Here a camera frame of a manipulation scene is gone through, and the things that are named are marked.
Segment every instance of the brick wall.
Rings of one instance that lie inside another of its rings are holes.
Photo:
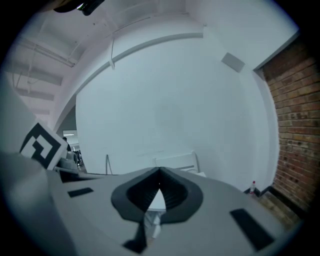
[[[262,67],[278,117],[272,186],[307,210],[320,183],[320,73],[300,38]]]

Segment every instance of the gray panel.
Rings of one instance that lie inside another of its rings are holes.
[[[242,70],[245,63],[238,59],[236,56],[233,56],[231,53],[227,52],[223,59],[221,60],[224,64],[237,71],[238,73]]]

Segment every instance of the floor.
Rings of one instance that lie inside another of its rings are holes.
[[[263,196],[248,195],[263,205],[273,216],[275,216],[284,226],[286,230],[293,228],[301,219],[284,203],[276,198],[270,192],[266,192]]]

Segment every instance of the white wall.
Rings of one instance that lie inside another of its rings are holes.
[[[153,45],[81,90],[76,121],[88,172],[104,173],[106,154],[112,172],[123,174],[195,151],[208,177],[248,188],[256,149],[250,106],[239,74],[207,50],[198,38]]]
[[[198,22],[215,28],[227,51],[251,69],[298,31],[272,0],[186,0],[186,11]]]
[[[63,78],[62,90],[55,99],[55,108],[49,127],[58,129],[63,119],[76,103],[76,94],[96,75],[110,66],[110,59],[117,61],[131,52],[148,45],[182,37],[200,37],[203,27],[188,15],[166,15],[148,18],[113,34],[86,52],[77,65]]]

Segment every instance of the ceiling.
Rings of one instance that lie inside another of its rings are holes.
[[[34,15],[3,66],[29,109],[48,123],[62,80],[83,54],[113,32],[153,15],[186,11],[186,0],[105,0],[90,16],[75,9]]]

